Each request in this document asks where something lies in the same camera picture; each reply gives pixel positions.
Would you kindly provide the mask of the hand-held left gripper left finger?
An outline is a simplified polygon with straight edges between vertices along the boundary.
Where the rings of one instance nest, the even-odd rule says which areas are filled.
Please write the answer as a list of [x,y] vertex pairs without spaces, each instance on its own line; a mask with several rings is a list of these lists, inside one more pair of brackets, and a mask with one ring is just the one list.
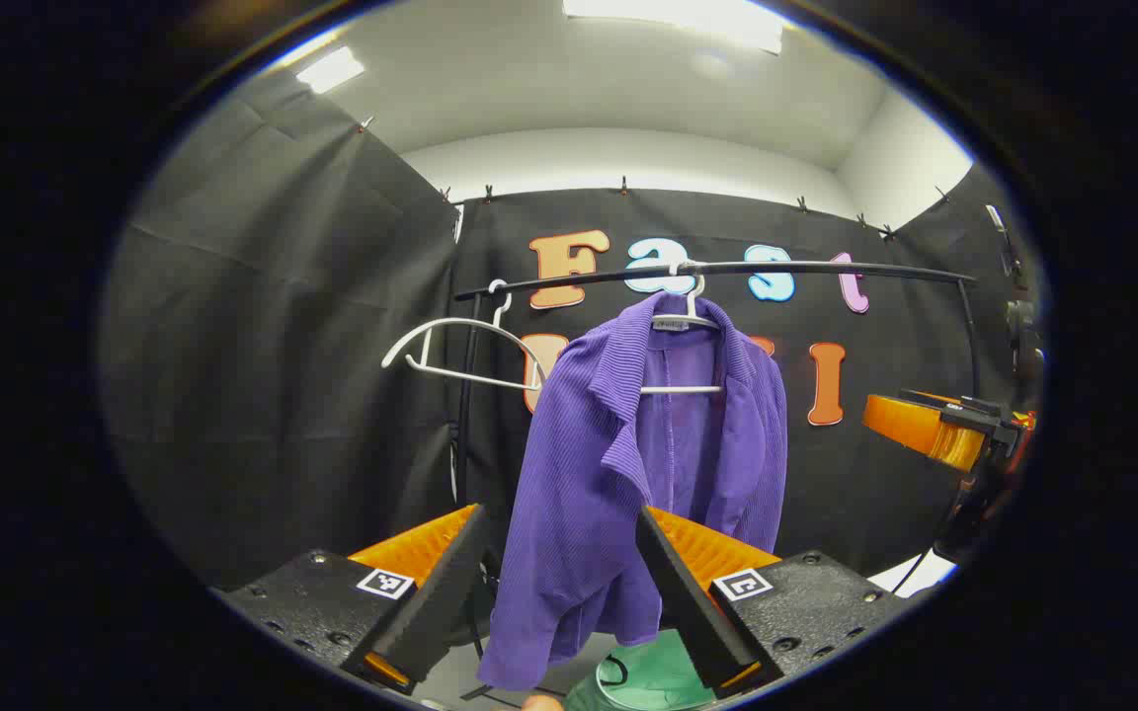
[[483,505],[465,505],[349,555],[307,549],[216,594],[303,658],[410,694],[447,655],[488,527]]

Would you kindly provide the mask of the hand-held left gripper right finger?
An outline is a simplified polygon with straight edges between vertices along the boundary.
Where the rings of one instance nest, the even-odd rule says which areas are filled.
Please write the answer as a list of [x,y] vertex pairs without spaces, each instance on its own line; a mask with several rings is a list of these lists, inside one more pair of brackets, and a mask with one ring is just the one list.
[[848,656],[912,607],[818,549],[778,559],[652,506],[635,537],[663,615],[718,698]]

